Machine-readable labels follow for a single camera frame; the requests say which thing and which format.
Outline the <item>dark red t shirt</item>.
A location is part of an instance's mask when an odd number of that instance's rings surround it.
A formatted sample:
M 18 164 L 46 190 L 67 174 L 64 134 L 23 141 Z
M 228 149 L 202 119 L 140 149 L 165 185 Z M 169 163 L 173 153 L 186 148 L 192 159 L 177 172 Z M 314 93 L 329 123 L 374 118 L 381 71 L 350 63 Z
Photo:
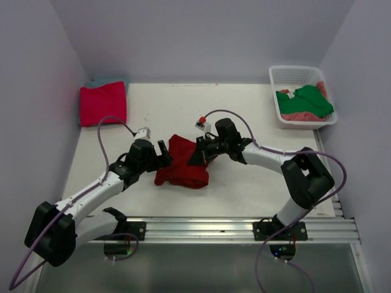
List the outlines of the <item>dark red t shirt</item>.
M 162 186 L 169 182 L 175 186 L 201 189 L 209 183 L 208 164 L 189 165 L 188 161 L 196 150 L 196 143 L 174 134 L 169 139 L 169 154 L 172 164 L 156 172 L 154 183 Z

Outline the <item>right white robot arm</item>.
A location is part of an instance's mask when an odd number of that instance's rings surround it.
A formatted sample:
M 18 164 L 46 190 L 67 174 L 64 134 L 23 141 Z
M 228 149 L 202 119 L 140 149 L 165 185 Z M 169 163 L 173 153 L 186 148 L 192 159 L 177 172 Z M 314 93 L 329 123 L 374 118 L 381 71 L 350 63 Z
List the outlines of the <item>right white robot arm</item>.
M 235 162 L 267 168 L 283 176 L 290 198 L 271 221 L 261 220 L 257 225 L 257 229 L 267 236 L 273 234 L 278 239 L 287 239 L 294 232 L 293 220 L 308 212 L 335 185 L 333 177 L 311 148 L 286 154 L 282 150 L 256 146 L 252 139 L 241 136 L 229 118 L 215 123 L 217 135 L 209 132 L 210 125 L 204 117 L 195 126 L 203 131 L 203 136 L 196 138 L 195 151 L 188 165 L 205 165 L 226 154 Z

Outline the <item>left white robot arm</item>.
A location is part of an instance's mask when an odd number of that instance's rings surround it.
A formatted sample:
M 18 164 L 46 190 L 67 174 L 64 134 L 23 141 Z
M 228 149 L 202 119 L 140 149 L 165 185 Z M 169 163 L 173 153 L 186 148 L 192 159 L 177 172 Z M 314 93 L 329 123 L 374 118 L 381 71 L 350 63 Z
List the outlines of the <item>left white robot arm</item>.
M 106 208 L 97 216 L 89 214 L 110 198 L 138 182 L 141 174 L 168 167 L 172 163 L 164 141 L 158 141 L 161 154 L 146 139 L 135 140 L 129 152 L 121 155 L 92 184 L 66 200 L 40 204 L 34 212 L 24 240 L 25 245 L 53 267 L 61 266 L 75 249 L 104 237 L 125 241 L 138 238 L 128 228 L 126 216 Z

